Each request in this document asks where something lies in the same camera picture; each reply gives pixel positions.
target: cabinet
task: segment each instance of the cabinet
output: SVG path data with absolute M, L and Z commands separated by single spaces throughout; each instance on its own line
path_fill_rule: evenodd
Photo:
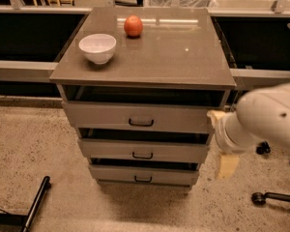
M 123 25 L 138 15 L 140 38 Z M 117 40 L 103 66 L 78 49 L 87 35 Z M 94 8 L 50 80 L 99 182 L 191 188 L 213 129 L 208 109 L 223 109 L 235 82 L 206 10 Z

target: white robot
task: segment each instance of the white robot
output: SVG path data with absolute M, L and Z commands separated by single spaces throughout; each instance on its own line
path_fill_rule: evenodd
M 230 155 L 264 141 L 290 151 L 290 83 L 246 93 L 235 112 L 217 120 L 215 133 L 219 148 Z

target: orange fruit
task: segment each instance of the orange fruit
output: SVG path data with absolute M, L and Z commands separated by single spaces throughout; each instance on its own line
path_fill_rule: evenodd
M 137 15 L 130 15 L 125 21 L 124 29 L 130 37 L 137 37 L 143 31 L 143 22 Z

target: white bowl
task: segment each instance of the white bowl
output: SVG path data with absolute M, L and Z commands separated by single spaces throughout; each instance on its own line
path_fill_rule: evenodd
M 106 34 L 95 34 L 82 39 L 78 46 L 89 61 L 102 65 L 113 56 L 116 39 Z

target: beige floor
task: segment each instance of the beige floor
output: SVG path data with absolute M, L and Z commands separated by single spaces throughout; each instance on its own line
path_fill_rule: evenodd
M 290 155 L 275 147 L 267 158 L 249 152 L 227 180 L 216 179 L 217 155 L 214 140 L 192 190 L 100 186 L 60 101 L 0 98 L 0 207 L 27 214 L 43 177 L 51 178 L 31 232 L 290 231 L 290 203 L 250 201 L 256 191 L 290 194 Z

